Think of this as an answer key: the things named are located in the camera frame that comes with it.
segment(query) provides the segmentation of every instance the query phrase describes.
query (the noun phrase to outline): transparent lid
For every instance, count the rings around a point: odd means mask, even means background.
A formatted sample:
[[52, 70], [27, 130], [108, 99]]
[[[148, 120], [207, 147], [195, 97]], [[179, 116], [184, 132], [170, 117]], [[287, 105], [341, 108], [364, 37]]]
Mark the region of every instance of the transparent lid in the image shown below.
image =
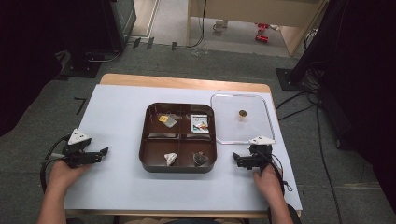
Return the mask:
[[265, 100], [258, 95], [215, 94], [211, 100], [216, 140], [221, 144], [249, 144], [257, 136], [274, 139]]

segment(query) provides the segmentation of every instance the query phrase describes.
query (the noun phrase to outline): person's right hand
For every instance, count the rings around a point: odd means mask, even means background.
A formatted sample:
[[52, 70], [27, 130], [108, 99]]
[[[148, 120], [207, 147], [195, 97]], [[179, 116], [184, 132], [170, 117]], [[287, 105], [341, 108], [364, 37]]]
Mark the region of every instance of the person's right hand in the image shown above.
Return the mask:
[[254, 173], [254, 183], [270, 206], [283, 199], [282, 188], [273, 166], [267, 165], [262, 174]]
[[64, 161], [56, 161], [49, 174], [47, 189], [66, 191], [90, 165], [70, 168]]

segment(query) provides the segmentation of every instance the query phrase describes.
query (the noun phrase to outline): gray carpet floor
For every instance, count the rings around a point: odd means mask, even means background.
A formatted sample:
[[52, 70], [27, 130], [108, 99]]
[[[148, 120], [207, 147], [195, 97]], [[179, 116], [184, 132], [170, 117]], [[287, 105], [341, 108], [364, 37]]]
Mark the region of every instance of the gray carpet floor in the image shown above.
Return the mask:
[[[270, 86], [275, 105], [295, 92], [282, 91], [277, 67], [292, 68], [298, 59], [256, 54], [209, 51], [195, 56], [192, 49], [171, 50], [145, 45], [127, 49], [110, 63], [103, 63], [96, 78], [70, 77], [52, 80], [25, 112], [17, 127], [0, 137], [0, 223], [35, 223], [42, 200], [40, 162], [52, 144], [77, 128], [87, 106], [77, 115], [81, 101], [90, 98], [103, 74], [120, 73], [160, 77], [185, 77]], [[305, 108], [305, 96], [282, 106], [278, 117]], [[326, 176], [318, 143], [317, 111], [281, 120], [280, 128], [289, 152], [303, 204], [303, 223], [339, 223], [334, 198]], [[323, 154], [334, 185], [343, 223], [396, 223], [396, 218], [372, 167], [358, 153], [335, 147], [335, 136], [326, 113], [318, 111]], [[79, 216], [85, 223], [112, 223], [110, 216]], [[251, 219], [251, 223], [266, 220]]]

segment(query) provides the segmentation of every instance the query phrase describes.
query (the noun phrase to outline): red object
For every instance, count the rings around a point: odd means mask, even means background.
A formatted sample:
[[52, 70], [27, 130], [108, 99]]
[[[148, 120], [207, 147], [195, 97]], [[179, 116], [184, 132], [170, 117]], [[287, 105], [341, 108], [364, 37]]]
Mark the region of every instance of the red object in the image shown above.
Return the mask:
[[256, 40], [261, 41], [261, 42], [268, 42], [268, 36], [262, 35], [265, 31], [265, 29], [267, 29], [269, 27], [268, 24], [265, 23], [256, 23], [257, 26], [259, 27], [259, 31], [258, 31], [258, 35], [256, 35]]
[[266, 43], [268, 42], [268, 37], [265, 35], [256, 35], [256, 40]]

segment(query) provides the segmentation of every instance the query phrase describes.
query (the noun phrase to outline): person's left hand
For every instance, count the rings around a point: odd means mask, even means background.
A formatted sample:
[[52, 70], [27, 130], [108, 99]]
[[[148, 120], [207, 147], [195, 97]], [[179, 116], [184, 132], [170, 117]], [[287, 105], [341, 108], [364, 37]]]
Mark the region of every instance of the person's left hand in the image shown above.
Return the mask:
[[66, 191], [90, 165], [70, 168], [64, 161], [56, 161], [49, 174], [48, 189]]

